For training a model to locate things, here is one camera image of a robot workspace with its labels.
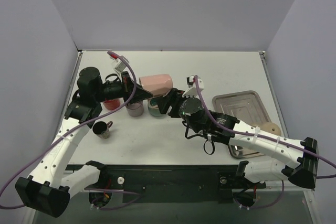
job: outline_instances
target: metal tray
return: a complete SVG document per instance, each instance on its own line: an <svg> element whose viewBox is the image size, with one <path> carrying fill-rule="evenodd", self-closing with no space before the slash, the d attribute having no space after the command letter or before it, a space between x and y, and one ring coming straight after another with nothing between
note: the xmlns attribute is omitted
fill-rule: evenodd
<svg viewBox="0 0 336 224"><path fill-rule="evenodd" d="M260 96L255 91L217 95L213 97L212 104L216 112L232 115L247 124L271 121ZM263 156L259 152L240 146L229 145L228 148L231 156L238 159Z"/></svg>

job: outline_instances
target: gray wall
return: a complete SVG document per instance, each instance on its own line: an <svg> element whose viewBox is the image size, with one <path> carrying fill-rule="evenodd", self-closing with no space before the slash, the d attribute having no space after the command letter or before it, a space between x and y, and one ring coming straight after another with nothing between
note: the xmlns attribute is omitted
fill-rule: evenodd
<svg viewBox="0 0 336 224"><path fill-rule="evenodd" d="M266 49L294 0L52 0L79 49Z"/></svg>
<svg viewBox="0 0 336 224"><path fill-rule="evenodd" d="M77 50L51 0L0 0L0 186L50 144ZM0 200L20 203L14 184ZM24 211L0 210L0 223Z"/></svg>
<svg viewBox="0 0 336 224"><path fill-rule="evenodd" d="M336 0L295 0L268 48L268 67L291 137L315 137L336 161ZM320 162L319 174L335 170ZM335 179L319 180L324 223L335 223Z"/></svg>

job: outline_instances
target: metal cup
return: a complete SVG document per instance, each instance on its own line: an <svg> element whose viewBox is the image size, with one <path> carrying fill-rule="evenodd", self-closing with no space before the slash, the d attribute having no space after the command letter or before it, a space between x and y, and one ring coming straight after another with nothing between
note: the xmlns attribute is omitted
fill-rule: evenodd
<svg viewBox="0 0 336 224"><path fill-rule="evenodd" d="M107 139L110 136L109 128L112 126L113 122L110 121L108 123L100 121L94 124L92 127L92 131L95 135L99 136L102 139Z"/></svg>

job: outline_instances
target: tabletop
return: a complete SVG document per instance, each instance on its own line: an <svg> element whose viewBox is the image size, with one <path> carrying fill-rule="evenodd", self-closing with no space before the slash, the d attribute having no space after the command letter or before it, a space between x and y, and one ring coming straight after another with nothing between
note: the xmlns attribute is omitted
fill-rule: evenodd
<svg viewBox="0 0 336 224"><path fill-rule="evenodd" d="M202 92L210 110L216 95L247 90L256 91L272 122L280 126L279 116L258 52L186 52L186 51L117 51L130 62L139 77L167 73L174 87L185 90L186 77L199 75L205 89ZM96 67L104 80L113 73L112 60L106 51L84 51L79 71ZM155 118L147 110L138 118L128 115L126 108L107 116L102 121L113 121L111 136L103 140L90 131L81 141L69 164L84 164L89 160L119 165L217 165L238 164L226 145L216 143L214 155L203 151L204 139L184 138L185 127L181 119L169 116ZM254 161L268 159L262 156Z"/></svg>

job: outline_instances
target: purple cable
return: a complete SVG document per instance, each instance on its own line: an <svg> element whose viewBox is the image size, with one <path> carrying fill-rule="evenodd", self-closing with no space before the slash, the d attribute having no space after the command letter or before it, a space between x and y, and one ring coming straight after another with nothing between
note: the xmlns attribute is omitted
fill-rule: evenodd
<svg viewBox="0 0 336 224"><path fill-rule="evenodd" d="M99 209L99 210L103 210L103 211L111 211L111 210L117 210L117 209L120 209L120 208L124 208L126 206L129 206L130 204L136 202L138 199L140 199L141 195L138 194L138 193L134 193L132 191L119 191L119 190L110 190L110 189L95 189L95 188L86 188L85 191L102 191L102 192L108 192L108 193L116 193L116 194L127 194L127 195L137 195L137 198L136 199L133 199L125 204L122 204L120 206L117 206L117 207L109 207L109 208L96 208ZM101 198L96 198L94 199L91 203L94 204L98 199L101 199Z"/></svg>
<svg viewBox="0 0 336 224"><path fill-rule="evenodd" d="M263 206L256 206L256 207L254 207L254 206L246 207L246 206L243 206L242 204L240 204L236 199L235 199L235 201L236 201L238 204L240 204L240 205L241 205L243 208L245 208L245 209L263 209L263 208L267 208L267 207L272 207L272 206L274 206L276 203L278 203L278 202L282 199L282 197L284 196L284 194L285 194L285 183L284 183L283 180L282 180L281 182L282 182L282 190L281 190L281 194L279 195L278 198L276 198L275 201L273 201L273 202L270 203L270 204L263 205Z"/></svg>
<svg viewBox="0 0 336 224"><path fill-rule="evenodd" d="M125 61L122 57L120 57L119 55L117 55L115 52L111 52L111 51L108 51L108 54L109 55L113 55L115 57L117 57L118 59L120 59L126 66L127 68L130 70L131 74L132 74L132 77L133 77L133 82L136 83L136 77L135 77L135 73L133 71L133 69L131 68L131 66L128 64L127 61ZM98 119L101 119L105 116L108 116L110 114L113 114L114 112L117 112L118 110L120 110L122 107L124 107L126 104L128 104L131 99L133 98L134 94L135 94L135 91L137 90L137 85L134 85L133 87L133 90L132 90L132 93L130 95L130 97L122 104L120 105L118 108L116 108L115 110L112 110L104 115L100 115L96 118L93 118L93 119L90 119L89 121L86 121L86 122L83 122L81 124L78 124L76 127L72 128L71 130L69 130L68 132L66 132L62 137L60 137L58 140L56 140L55 142L53 142L42 154L40 154L38 157L34 158L34 160L30 161L27 165L25 165L24 167L22 167L19 171L17 171L6 183L5 185L1 188L0 190L0 198L3 194L3 192L5 191L5 189L7 188L7 186L20 174L22 173L25 169L27 169L30 165L32 165L33 163L35 163L36 161L40 160L42 157L44 157L45 154L47 154L47 152L49 152L52 148L54 148L57 144L59 144L62 140L63 140L63 137L71 134L72 132L74 132L75 130L81 128L82 126L88 124L88 123L91 123L95 120L98 120ZM11 209L18 209L18 208L21 208L21 207L24 207L25 205L18 205L18 206L12 206L12 207L5 207L5 206L2 206L0 205L0 209L4 209L4 210L11 210Z"/></svg>
<svg viewBox="0 0 336 224"><path fill-rule="evenodd" d="M213 116L210 114L210 111L209 111L209 109L207 108L207 106L206 106L206 104L205 104L205 102L204 102L204 99L203 99L203 97L202 97L201 91L200 91L200 89L199 89L200 87L199 87L199 85L198 85L198 76L195 76L195 77L194 77L194 80L195 80L195 84L196 84L197 94L198 94L198 97L199 97L199 99L200 99L200 101L201 101L201 103L202 103L202 106L203 106L204 110L205 110L205 113L208 115L208 117L210 118L210 120L214 122L215 125L217 125L219 128L221 128L221 129L223 129L223 130L225 130L225 131L227 131L227 132L231 132L231 133L234 133L234 134L239 134L239 135L244 135L244 136L254 136L253 133L246 133L246 132L234 131L234 130L231 130L231 129L229 129L229 128L227 128L227 127L224 127L224 126L222 126L221 124L219 124L219 123L213 118ZM262 138L264 138L264 139L270 140L270 141L272 141L272 142L275 142L275 143L278 142L275 138L272 138L272 137L269 137L269 136L264 136L264 135L258 135L258 136L259 136L259 137L262 137ZM334 167L334 168L336 169L336 164L334 164L333 162L329 161L328 159L326 159L326 158L320 156L319 154L316 154L316 153L311 152L311 151L309 151L309 150L306 150L306 149L297 147L297 146L295 146L295 145L293 145L293 144L286 143L286 142L284 142L284 141L279 141L279 143L280 143L280 144L283 144L283 145L285 145L285 146L292 147L292 148L297 149L297 150L299 150L299 151L305 152L305 153L307 153L307 154L309 154L309 155L311 155L311 156L313 156L313 157L316 157L316 158L318 158L318 159L320 159L320 160L326 162L327 164L331 165L332 167ZM325 175L325 176L317 176L316 178L317 178L317 179L321 179L321 178L336 178L336 174L334 174L334 175Z"/></svg>

